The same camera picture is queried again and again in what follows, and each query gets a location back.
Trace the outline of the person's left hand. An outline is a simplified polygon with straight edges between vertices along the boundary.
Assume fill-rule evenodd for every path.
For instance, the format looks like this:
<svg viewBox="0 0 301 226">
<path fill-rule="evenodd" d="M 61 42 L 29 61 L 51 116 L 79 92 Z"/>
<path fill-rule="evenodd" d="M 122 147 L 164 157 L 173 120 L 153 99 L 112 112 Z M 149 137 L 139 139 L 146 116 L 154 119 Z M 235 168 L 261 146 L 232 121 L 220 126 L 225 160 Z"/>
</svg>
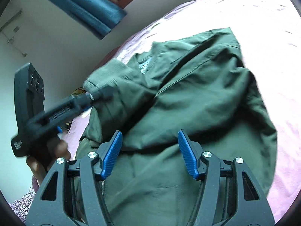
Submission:
<svg viewBox="0 0 301 226">
<path fill-rule="evenodd" d="M 58 136 L 47 141 L 42 147 L 44 150 L 39 153 L 39 156 L 28 156 L 26 159 L 27 166 L 31 169 L 38 186 L 42 184 L 57 158 L 64 158 L 67 161 L 71 158 L 67 142 Z"/>
</svg>

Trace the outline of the patterned purple sleeve forearm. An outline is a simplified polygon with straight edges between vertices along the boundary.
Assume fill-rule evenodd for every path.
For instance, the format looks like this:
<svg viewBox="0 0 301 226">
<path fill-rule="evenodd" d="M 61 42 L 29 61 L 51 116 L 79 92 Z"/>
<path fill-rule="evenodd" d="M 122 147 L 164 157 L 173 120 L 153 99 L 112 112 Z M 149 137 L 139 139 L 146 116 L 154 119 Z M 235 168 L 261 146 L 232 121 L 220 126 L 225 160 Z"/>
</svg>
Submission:
<svg viewBox="0 0 301 226">
<path fill-rule="evenodd" d="M 29 188 L 27 194 L 25 194 L 20 199 L 15 200 L 12 203 L 9 203 L 9 206 L 13 212 L 18 216 L 18 218 L 25 223 L 27 219 L 28 212 L 34 200 L 37 190 L 39 189 L 38 182 L 36 178 L 32 177 L 32 185 Z"/>
</svg>

